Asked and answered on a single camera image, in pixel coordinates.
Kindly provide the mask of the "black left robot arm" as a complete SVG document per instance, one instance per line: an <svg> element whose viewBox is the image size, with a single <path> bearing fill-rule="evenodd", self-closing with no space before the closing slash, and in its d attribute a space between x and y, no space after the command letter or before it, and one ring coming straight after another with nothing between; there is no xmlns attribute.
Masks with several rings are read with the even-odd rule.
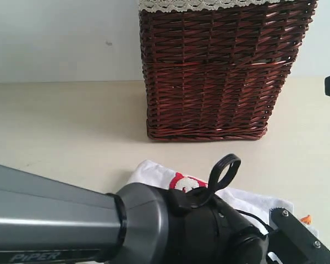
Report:
<svg viewBox="0 0 330 264"><path fill-rule="evenodd" d="M0 263L266 263L268 238L216 195L239 166L188 192L102 194L0 165Z"/></svg>

